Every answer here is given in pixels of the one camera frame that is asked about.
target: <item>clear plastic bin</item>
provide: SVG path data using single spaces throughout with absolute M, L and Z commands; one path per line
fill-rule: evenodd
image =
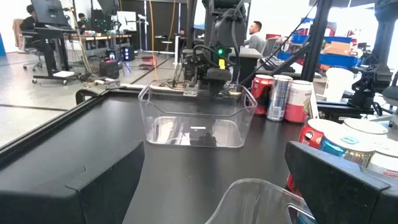
M 210 99 L 152 82 L 139 94 L 147 141 L 152 144 L 231 147 L 244 145 L 257 102 L 243 86 Z
M 205 224 L 316 223 L 304 200 L 259 179 L 235 181 Z

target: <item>computer monitor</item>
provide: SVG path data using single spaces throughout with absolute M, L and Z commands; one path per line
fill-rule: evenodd
M 137 31 L 136 12 L 118 11 L 114 19 L 119 19 L 120 30 Z
M 59 0 L 32 0 L 37 22 L 49 25 L 69 26 Z

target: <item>silver can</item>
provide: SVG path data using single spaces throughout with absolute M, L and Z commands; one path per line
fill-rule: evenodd
M 291 80 L 293 78 L 286 75 L 274 75 L 267 114 L 271 121 L 282 121 L 284 118 Z

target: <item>black cable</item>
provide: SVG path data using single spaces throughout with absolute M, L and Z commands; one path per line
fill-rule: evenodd
M 253 71 L 250 75 L 248 75 L 244 80 L 242 80 L 241 82 L 238 83 L 238 85 L 243 85 L 245 84 L 251 77 L 253 77 L 253 75 L 256 74 L 256 72 L 258 70 L 260 70 L 261 67 L 264 66 L 264 64 L 266 64 L 278 51 L 280 51 L 282 49 L 282 47 L 286 44 L 286 42 L 290 39 L 290 37 L 294 34 L 294 32 L 296 32 L 296 30 L 301 26 L 301 24 L 303 24 L 303 22 L 306 20 L 306 18 L 310 15 L 312 9 L 318 4 L 317 0 L 313 6 L 311 7 L 310 11 L 307 13 L 307 15 L 301 20 L 301 22 L 298 24 L 298 26 L 293 30 L 293 32 L 286 38 L 286 40 L 278 47 L 278 49 L 272 53 L 271 56 L 268 57 L 268 59 L 262 64 L 260 65 L 258 68 L 255 69 L 255 71 Z

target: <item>black tabletop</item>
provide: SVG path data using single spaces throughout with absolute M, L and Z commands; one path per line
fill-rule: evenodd
M 235 180 L 252 177 L 285 187 L 285 145 L 299 138 L 301 127 L 256 116 L 241 149 L 146 143 L 141 180 L 124 223 L 203 224 Z
M 141 179 L 123 223 L 203 224 L 235 180 L 252 177 L 284 187 L 289 174 L 285 145 L 299 138 L 301 127 L 255 116 L 240 149 L 145 143 Z M 109 97 L 31 145 L 29 153 L 0 172 L 0 189 L 30 192 L 115 147 L 134 147 L 145 140 L 143 130 L 136 96 Z

